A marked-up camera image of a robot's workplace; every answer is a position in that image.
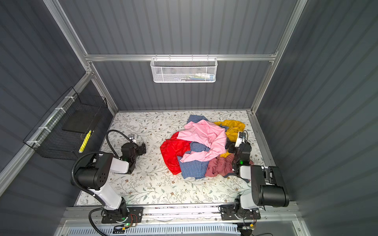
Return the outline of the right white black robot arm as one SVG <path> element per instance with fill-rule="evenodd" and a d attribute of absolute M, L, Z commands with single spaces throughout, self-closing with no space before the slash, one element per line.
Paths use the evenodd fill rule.
<path fill-rule="evenodd" d="M 241 143 L 236 150 L 234 174 L 249 181 L 251 188 L 239 194 L 232 205 L 219 207 L 222 220 L 256 221 L 260 219 L 260 207 L 287 207 L 290 199 L 279 167 L 251 164 L 249 142 Z"/>

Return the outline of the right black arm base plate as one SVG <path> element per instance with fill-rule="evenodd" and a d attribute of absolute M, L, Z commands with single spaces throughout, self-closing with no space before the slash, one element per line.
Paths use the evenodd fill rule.
<path fill-rule="evenodd" d="M 218 206 L 221 219 L 223 221 L 230 220 L 260 220 L 261 216 L 258 209 L 242 209 L 237 208 L 235 205 L 220 205 Z"/>

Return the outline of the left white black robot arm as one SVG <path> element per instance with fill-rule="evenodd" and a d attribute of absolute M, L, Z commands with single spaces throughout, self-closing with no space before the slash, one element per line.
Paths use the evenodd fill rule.
<path fill-rule="evenodd" d="M 92 153 L 85 166 L 74 167 L 72 184 L 97 199 L 102 207 L 102 223 L 139 223 L 143 207 L 128 207 L 126 201 L 108 183 L 109 173 L 130 175 L 135 169 L 136 159 L 146 153 L 142 143 L 126 143 L 121 147 L 122 156 L 117 158 L 112 153 Z"/>

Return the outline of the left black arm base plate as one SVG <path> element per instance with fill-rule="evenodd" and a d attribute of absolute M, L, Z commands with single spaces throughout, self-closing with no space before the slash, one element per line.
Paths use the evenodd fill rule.
<path fill-rule="evenodd" d="M 115 223 L 140 223 L 143 215 L 143 207 L 124 207 L 118 210 L 102 210 L 102 224 Z"/>

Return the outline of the blue checkered shirt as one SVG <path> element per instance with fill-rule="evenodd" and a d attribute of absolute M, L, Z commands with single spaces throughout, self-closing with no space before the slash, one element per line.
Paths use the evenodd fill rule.
<path fill-rule="evenodd" d="M 202 152 L 202 151 L 209 151 L 210 148 L 198 143 L 198 142 L 191 142 L 190 143 L 190 150 L 186 153 L 191 154 L 192 152 Z M 209 161 L 201 162 L 198 160 L 189 161 L 189 162 L 182 162 L 181 156 L 177 157 L 180 168 L 181 174 L 183 179 L 194 178 L 195 180 L 199 180 L 205 177 Z"/>

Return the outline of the pink cloth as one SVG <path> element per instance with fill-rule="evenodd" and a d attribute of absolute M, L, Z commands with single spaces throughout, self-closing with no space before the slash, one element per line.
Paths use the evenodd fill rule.
<path fill-rule="evenodd" d="M 177 138 L 197 142 L 210 148 L 209 151 L 185 153 L 180 160 L 183 163 L 190 161 L 206 162 L 226 153 L 227 136 L 225 129 L 205 120 L 186 124 L 184 130 L 179 132 Z"/>

